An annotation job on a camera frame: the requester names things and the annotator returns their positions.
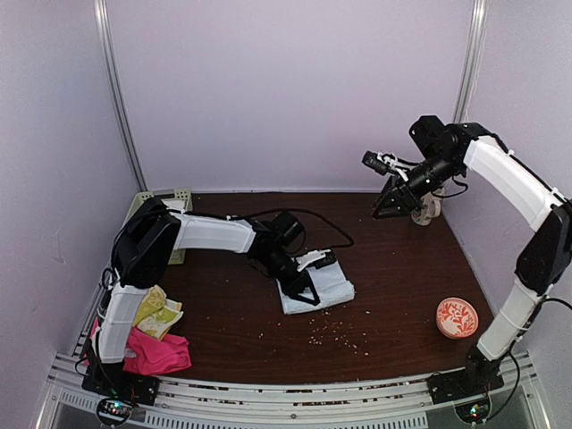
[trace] bowl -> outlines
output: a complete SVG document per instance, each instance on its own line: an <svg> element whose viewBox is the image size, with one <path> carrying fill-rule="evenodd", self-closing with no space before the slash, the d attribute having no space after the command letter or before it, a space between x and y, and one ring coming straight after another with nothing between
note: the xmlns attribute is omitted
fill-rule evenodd
<svg viewBox="0 0 572 429"><path fill-rule="evenodd" d="M437 307L437 327L447 338L460 340L473 335L479 326L476 310L461 298L447 298Z"/></svg>

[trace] white cloth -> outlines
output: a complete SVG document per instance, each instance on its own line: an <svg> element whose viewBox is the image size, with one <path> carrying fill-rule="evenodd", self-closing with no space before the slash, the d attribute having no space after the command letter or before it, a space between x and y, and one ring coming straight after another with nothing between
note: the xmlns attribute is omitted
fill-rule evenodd
<svg viewBox="0 0 572 429"><path fill-rule="evenodd" d="M336 306L355 298L356 291L354 285L346 279L338 262L320 268L319 270L316 270L314 267L309 267L307 271L314 283L315 291L318 297L320 297L320 304L313 306L312 304L287 297L282 293L280 282L277 281L282 310L285 315L321 310L322 308ZM312 292L309 290L306 290L302 295L310 299L313 298Z"/></svg>

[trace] wooden table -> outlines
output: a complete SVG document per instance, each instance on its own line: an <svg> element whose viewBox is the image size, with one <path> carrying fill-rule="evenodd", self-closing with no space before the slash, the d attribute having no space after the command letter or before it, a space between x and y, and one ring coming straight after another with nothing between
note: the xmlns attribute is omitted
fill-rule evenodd
<svg viewBox="0 0 572 429"><path fill-rule="evenodd" d="M185 316L171 333L190 342L193 367L174 376L235 383L329 383L385 379L463 366L467 348L492 320L491 310L448 224L406 218L375 221L373 194L219 194L193 198L196 210L220 215L274 207L316 210L351 234L337 249L356 298L304 315L284 315L274 281L244 255L188 250L161 283ZM308 249L343 242L301 214ZM470 339L445 338L435 325L439 302L468 300L480 316Z"/></svg>

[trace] back wall panel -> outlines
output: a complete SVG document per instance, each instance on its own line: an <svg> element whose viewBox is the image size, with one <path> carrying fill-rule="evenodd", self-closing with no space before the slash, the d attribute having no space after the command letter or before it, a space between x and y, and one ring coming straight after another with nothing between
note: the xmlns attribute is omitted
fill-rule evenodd
<svg viewBox="0 0 572 429"><path fill-rule="evenodd" d="M450 119L471 2L114 0L110 23L151 189L373 190L366 149L420 159Z"/></svg>

